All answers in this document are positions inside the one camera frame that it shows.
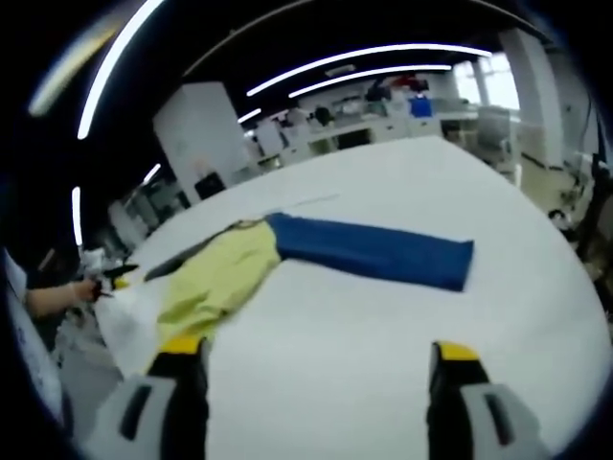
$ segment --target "blue sleeve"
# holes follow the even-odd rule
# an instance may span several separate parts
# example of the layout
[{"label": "blue sleeve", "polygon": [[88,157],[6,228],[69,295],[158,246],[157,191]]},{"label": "blue sleeve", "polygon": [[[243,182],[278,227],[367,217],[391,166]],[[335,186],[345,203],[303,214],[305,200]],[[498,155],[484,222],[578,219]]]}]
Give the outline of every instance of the blue sleeve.
[{"label": "blue sleeve", "polygon": [[464,290],[473,241],[282,213],[266,220],[282,259],[313,262],[370,278]]}]

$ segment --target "garment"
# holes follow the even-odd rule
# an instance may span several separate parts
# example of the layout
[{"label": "garment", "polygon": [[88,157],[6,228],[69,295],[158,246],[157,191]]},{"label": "garment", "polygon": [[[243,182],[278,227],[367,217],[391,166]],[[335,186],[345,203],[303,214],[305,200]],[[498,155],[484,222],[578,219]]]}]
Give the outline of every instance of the garment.
[{"label": "garment", "polygon": [[217,321],[242,307],[280,263],[264,221],[218,235],[170,277],[157,320],[162,343],[179,334],[210,337]]},{"label": "garment", "polygon": [[[298,259],[371,278],[462,291],[473,241],[272,214],[239,222],[155,268],[170,277],[158,317],[162,343],[179,335],[211,337],[281,260]],[[194,249],[199,252],[193,255]]]},{"label": "garment", "polygon": [[275,213],[265,218],[282,259],[297,259],[355,275],[462,291],[474,241],[442,238],[354,223],[296,218]]},{"label": "garment", "polygon": [[56,421],[63,425],[62,388],[59,371],[49,353],[47,353],[47,349],[24,306],[26,273],[15,263],[7,251],[5,251],[4,256],[9,284],[7,286],[7,301],[19,350],[40,399],[47,405]]}]

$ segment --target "ceiling light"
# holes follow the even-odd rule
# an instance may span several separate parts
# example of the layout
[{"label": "ceiling light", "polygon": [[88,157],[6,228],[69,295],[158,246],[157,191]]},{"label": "ceiling light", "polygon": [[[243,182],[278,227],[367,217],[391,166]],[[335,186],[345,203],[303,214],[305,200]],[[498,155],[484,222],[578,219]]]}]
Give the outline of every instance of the ceiling light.
[{"label": "ceiling light", "polygon": [[298,91],[294,91],[293,93],[289,93],[289,98],[295,98],[296,96],[300,96],[301,94],[308,93],[310,91],[314,91],[319,88],[323,88],[325,86],[330,86],[331,84],[340,83],[341,81],[353,80],[353,79],[361,79],[362,77],[369,77],[370,75],[379,75],[379,74],[397,74],[400,72],[414,72],[417,70],[451,70],[450,65],[400,65],[398,67],[385,67],[384,69],[374,69],[367,70],[366,72],[357,72],[356,74],[345,75],[343,77],[339,77],[337,79],[331,79],[322,81],[321,83],[312,84],[311,86],[307,86],[306,88],[299,89]]},{"label": "ceiling light", "polygon": [[151,168],[151,171],[149,171],[147,173],[147,175],[145,176],[145,178],[143,179],[143,185],[147,185],[149,183],[149,181],[155,176],[155,174],[160,171],[160,168],[162,166],[158,163],[157,165],[155,165],[153,168]]},{"label": "ceiling light", "polygon": [[255,117],[256,115],[260,115],[261,114],[261,108],[256,108],[255,110],[250,111],[248,114],[243,115],[242,117],[240,117],[238,119],[239,123],[243,123],[246,122],[247,120],[249,120],[250,118]]},{"label": "ceiling light", "polygon": [[78,247],[83,245],[83,236],[80,232],[80,187],[73,189],[73,232]]},{"label": "ceiling light", "polygon": [[111,45],[110,50],[104,57],[98,74],[94,79],[94,83],[87,95],[87,101],[83,108],[83,113],[80,117],[79,132],[77,137],[79,139],[85,139],[89,134],[89,128],[92,125],[94,119],[94,112],[100,101],[102,91],[106,86],[106,82],[113,71],[113,68],[117,64],[120,56],[124,52],[125,47],[132,39],[132,37],[138,32],[141,26],[147,21],[155,10],[164,2],[164,0],[147,0],[141,8],[132,16],[132,18],[125,24],[117,39]]},{"label": "ceiling light", "polygon": [[247,91],[247,96],[251,97],[255,94],[258,94],[260,91],[272,86],[273,84],[278,83],[279,81],[283,81],[294,75],[301,74],[306,72],[307,70],[314,69],[316,67],[321,67],[322,65],[327,65],[332,62],[336,62],[343,59],[349,58],[357,58],[360,56],[373,55],[375,53],[386,53],[388,51],[412,51],[412,50],[429,50],[429,51],[450,51],[454,53],[466,53],[469,55],[483,56],[489,58],[491,56],[491,52],[485,50],[479,50],[477,48],[470,48],[467,46],[459,46],[459,45],[443,45],[441,43],[404,43],[399,45],[386,45],[386,46],[375,46],[374,48],[366,48],[364,50],[356,50],[350,51],[348,53],[343,53],[341,55],[326,57],[324,59],[319,59],[310,64],[303,65],[301,67],[297,67],[294,70],[290,70],[285,72],[284,74],[280,74],[274,79],[265,81],[264,83],[256,86],[253,89]]}]

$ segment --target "table surface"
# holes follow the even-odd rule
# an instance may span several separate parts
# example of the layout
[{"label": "table surface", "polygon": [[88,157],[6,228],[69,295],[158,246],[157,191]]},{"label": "table surface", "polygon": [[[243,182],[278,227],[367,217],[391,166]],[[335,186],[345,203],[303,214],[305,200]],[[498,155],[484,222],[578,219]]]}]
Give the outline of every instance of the table surface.
[{"label": "table surface", "polygon": [[[594,410],[612,352],[587,274],[520,191],[438,137],[343,150],[215,195],[151,235],[133,276],[236,219],[278,210],[474,239],[474,260],[463,293],[283,262],[218,330],[208,458],[426,459],[437,339],[476,350],[490,379],[534,412],[552,453]],[[128,289],[123,309],[99,306],[126,373],[155,349],[165,281]],[[122,315],[131,333],[113,331]]]}]

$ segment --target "shirt sleeve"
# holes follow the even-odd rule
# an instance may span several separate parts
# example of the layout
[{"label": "shirt sleeve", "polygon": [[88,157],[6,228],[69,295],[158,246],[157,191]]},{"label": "shirt sleeve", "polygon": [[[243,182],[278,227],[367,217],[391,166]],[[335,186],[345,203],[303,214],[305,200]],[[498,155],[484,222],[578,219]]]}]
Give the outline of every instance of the shirt sleeve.
[{"label": "shirt sleeve", "polygon": [[7,279],[11,285],[11,289],[17,296],[20,302],[24,303],[26,300],[26,290],[28,285],[28,275],[21,268],[15,260],[9,254],[9,251],[5,249],[5,269],[7,270]]}]

